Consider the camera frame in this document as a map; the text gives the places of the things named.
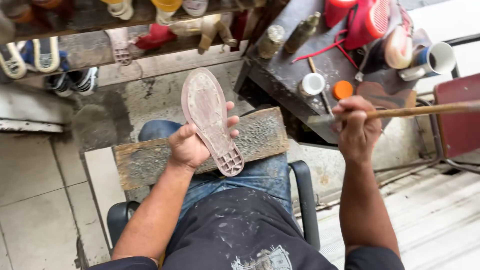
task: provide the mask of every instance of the jeans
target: jeans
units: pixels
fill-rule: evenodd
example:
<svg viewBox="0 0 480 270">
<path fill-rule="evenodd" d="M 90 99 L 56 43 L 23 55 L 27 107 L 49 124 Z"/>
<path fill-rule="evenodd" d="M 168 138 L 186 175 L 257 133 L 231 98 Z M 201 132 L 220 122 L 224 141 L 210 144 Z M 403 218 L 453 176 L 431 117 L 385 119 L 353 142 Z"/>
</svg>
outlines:
<svg viewBox="0 0 480 270">
<path fill-rule="evenodd" d="M 138 140 L 142 142 L 166 138 L 180 127 L 181 124 L 168 120 L 150 120 L 142 127 Z M 245 164 L 239 174 L 233 177 L 225 177 L 219 170 L 194 174 L 183 200 L 179 221 L 198 200 L 215 192 L 236 187 L 261 190 L 277 199 L 285 210 L 290 215 L 292 214 L 287 155 L 282 153 L 265 159 L 250 161 Z"/>
</svg>

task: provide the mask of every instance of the hand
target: hand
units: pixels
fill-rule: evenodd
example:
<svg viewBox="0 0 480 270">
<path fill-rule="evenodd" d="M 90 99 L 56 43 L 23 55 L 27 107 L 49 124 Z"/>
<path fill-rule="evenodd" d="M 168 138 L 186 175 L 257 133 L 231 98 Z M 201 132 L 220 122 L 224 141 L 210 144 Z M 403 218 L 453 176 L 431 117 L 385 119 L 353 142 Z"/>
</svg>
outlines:
<svg viewBox="0 0 480 270">
<path fill-rule="evenodd" d="M 226 103 L 227 111 L 233 109 L 235 104 L 229 101 Z M 227 126 L 232 127 L 240 121 L 235 115 L 227 119 Z M 194 171 L 210 156 L 207 146 L 196 134 L 197 126 L 195 124 L 185 124 L 180 127 L 174 134 L 168 138 L 168 144 L 172 149 L 170 160 L 177 165 L 186 166 Z M 235 138 L 239 131 L 234 129 L 230 132 L 230 136 Z"/>
<path fill-rule="evenodd" d="M 361 96 L 342 99 L 332 108 L 334 114 L 353 111 L 344 123 L 338 140 L 338 148 L 345 162 L 371 161 L 373 146 L 382 132 L 380 119 L 366 120 L 365 111 L 371 110 L 375 110 L 373 105 Z"/>
</svg>

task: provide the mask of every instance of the paintbrush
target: paintbrush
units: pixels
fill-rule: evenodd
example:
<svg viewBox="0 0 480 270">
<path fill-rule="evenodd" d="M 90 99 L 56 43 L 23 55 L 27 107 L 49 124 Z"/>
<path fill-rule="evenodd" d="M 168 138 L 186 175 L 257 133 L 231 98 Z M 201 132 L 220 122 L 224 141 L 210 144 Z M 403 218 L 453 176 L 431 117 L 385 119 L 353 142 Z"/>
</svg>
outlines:
<svg viewBox="0 0 480 270">
<path fill-rule="evenodd" d="M 448 103 L 442 105 L 415 107 L 415 108 L 403 108 L 393 110 L 371 110 L 366 111 L 367 119 L 375 118 L 389 118 L 389 117 L 402 117 L 402 116 L 414 116 L 424 115 L 432 113 L 456 113 L 456 112 L 472 112 L 480 111 L 480 100 L 463 101 Z M 307 124 L 312 130 L 322 130 L 322 137 L 329 143 L 336 143 L 338 139 L 338 130 L 332 126 L 333 123 L 345 121 L 350 112 L 337 114 L 335 116 L 309 116 Z"/>
</svg>

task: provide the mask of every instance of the brush handle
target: brush handle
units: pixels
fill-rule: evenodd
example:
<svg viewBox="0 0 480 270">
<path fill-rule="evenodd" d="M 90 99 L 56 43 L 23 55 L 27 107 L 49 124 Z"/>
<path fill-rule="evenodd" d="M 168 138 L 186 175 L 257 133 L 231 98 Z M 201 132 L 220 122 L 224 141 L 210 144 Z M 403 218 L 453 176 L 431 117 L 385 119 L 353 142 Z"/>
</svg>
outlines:
<svg viewBox="0 0 480 270">
<path fill-rule="evenodd" d="M 393 110 L 372 110 L 366 111 L 367 119 L 374 118 L 389 118 L 389 117 L 401 117 L 401 116 L 412 116 L 412 115 L 423 115 L 423 114 L 432 114 L 432 113 L 441 113 L 441 112 L 469 112 L 469 111 L 479 111 L 480 110 L 480 100 L 474 101 L 462 101 L 455 103 L 448 103 L 442 105 L 433 105 L 433 106 L 423 106 L 415 108 L 403 108 L 403 109 L 393 109 Z M 345 119 L 348 114 L 342 115 L 342 118 Z"/>
</svg>

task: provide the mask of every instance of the shelf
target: shelf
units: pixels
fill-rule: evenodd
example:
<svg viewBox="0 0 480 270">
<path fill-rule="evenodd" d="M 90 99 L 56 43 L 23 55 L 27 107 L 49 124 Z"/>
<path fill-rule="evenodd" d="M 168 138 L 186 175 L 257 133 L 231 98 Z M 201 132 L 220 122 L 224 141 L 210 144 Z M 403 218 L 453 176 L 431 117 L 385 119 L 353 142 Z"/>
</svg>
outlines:
<svg viewBox="0 0 480 270">
<path fill-rule="evenodd" d="M 148 25 L 128 27 L 129 39 L 141 34 L 148 33 Z M 178 37 L 177 40 L 165 43 L 162 47 L 153 50 L 140 50 L 135 45 L 131 45 L 133 59 L 141 59 L 162 54 L 179 52 L 184 50 L 196 49 L 200 42 L 201 36 Z M 216 36 L 212 42 L 212 46 L 223 44 L 221 38 Z M 69 63 L 69 71 L 81 70 L 90 67 L 98 67 L 115 63 L 112 56 L 110 39 L 105 31 L 96 31 L 89 33 L 81 33 L 75 35 L 66 35 L 59 37 L 59 48 L 68 52 L 67 60 Z M 61 72 L 41 73 L 28 71 L 27 74 L 17 80 L 25 80 L 32 77 L 48 76 L 60 74 Z M 0 74 L 0 82 L 7 83 L 14 81 Z"/>
<path fill-rule="evenodd" d="M 209 0 L 204 15 L 234 12 L 265 5 L 265 0 Z M 55 37 L 94 32 L 119 27 L 148 25 L 155 22 L 156 9 L 150 0 L 133 1 L 133 17 L 124 21 L 114 18 L 108 13 L 107 5 L 100 0 L 82 0 L 75 3 L 75 14 L 69 22 L 62 21 L 55 14 L 49 14 L 53 25 L 51 31 L 33 27 L 31 25 L 16 26 L 15 41 L 30 40 L 42 37 Z M 172 17 L 172 21 L 181 21 L 196 18 L 188 15 L 180 8 Z"/>
</svg>

